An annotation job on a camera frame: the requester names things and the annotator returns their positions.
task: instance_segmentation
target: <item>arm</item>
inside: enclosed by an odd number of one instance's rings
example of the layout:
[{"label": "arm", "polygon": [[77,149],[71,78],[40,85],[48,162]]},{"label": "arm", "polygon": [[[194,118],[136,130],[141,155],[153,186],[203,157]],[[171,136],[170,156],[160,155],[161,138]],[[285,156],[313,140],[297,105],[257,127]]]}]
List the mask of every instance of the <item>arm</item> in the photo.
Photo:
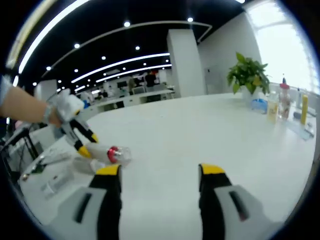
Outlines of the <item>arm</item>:
[{"label": "arm", "polygon": [[[4,87],[3,83],[1,83],[1,94],[4,94],[3,102],[0,102],[1,116],[28,123],[43,121],[47,103],[37,100],[19,87],[12,85]],[[61,126],[56,109],[53,109],[49,121],[58,128]]]}]

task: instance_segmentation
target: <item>bright window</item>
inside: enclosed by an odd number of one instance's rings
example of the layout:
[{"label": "bright window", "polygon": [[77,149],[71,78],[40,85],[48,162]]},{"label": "bright window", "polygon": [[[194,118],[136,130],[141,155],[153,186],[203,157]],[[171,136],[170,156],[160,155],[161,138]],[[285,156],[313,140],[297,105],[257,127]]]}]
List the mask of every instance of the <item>bright window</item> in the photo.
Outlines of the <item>bright window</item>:
[{"label": "bright window", "polygon": [[270,81],[320,94],[319,76],[310,49],[299,28],[274,0],[254,1],[246,7],[262,63],[268,63]]}]

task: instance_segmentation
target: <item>ceiling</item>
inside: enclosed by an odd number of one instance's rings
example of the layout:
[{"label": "ceiling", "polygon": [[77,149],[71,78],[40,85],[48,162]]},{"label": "ceiling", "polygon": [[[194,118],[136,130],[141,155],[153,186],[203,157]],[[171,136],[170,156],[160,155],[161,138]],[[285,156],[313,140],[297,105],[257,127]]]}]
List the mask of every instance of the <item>ceiling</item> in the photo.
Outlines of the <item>ceiling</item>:
[{"label": "ceiling", "polygon": [[[58,0],[45,14],[23,46],[17,66],[39,32],[72,2],[74,0]],[[104,77],[103,73],[114,69],[125,72],[143,68],[143,63],[146,63],[147,67],[168,64],[168,57],[139,60],[97,72],[77,83],[71,83],[75,78],[109,64],[167,53],[168,29],[192,28],[196,39],[208,29],[206,26],[190,24],[157,24],[126,28],[77,49],[46,73],[46,67],[52,66],[73,50],[76,43],[81,45],[103,33],[122,28],[126,20],[134,25],[153,21],[186,21],[188,17],[192,17],[195,22],[212,26],[207,37],[242,11],[242,5],[235,0],[90,0],[67,15],[46,35],[27,62],[19,85],[25,86],[28,92],[33,92],[33,82],[57,79],[62,81],[58,87],[64,86],[74,90],[76,85],[93,86],[96,80]],[[135,49],[136,46],[140,46],[139,51]]]}]

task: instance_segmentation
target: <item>sleeve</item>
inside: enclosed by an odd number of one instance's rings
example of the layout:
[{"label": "sleeve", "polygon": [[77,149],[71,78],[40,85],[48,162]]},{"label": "sleeve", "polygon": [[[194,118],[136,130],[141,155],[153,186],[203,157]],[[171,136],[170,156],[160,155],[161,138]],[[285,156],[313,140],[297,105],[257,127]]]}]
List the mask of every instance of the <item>sleeve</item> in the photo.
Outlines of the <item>sleeve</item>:
[{"label": "sleeve", "polygon": [[13,85],[4,76],[0,76],[0,78],[1,78],[1,81],[0,81],[0,106],[2,106],[2,104],[4,103],[5,98],[7,96],[7,93],[13,87]]}]

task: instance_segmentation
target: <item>potted plant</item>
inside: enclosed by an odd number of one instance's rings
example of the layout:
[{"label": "potted plant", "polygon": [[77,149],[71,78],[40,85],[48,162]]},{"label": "potted plant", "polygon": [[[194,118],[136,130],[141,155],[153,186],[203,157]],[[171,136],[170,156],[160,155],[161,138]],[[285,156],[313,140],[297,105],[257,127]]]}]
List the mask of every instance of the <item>potted plant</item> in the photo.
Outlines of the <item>potted plant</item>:
[{"label": "potted plant", "polygon": [[265,67],[268,64],[261,65],[258,61],[253,61],[250,57],[244,57],[236,53],[237,64],[230,68],[227,75],[228,85],[232,86],[235,94],[239,89],[242,91],[242,97],[248,104],[252,100],[259,98],[259,92],[263,94],[270,93],[270,81],[265,75]]}]

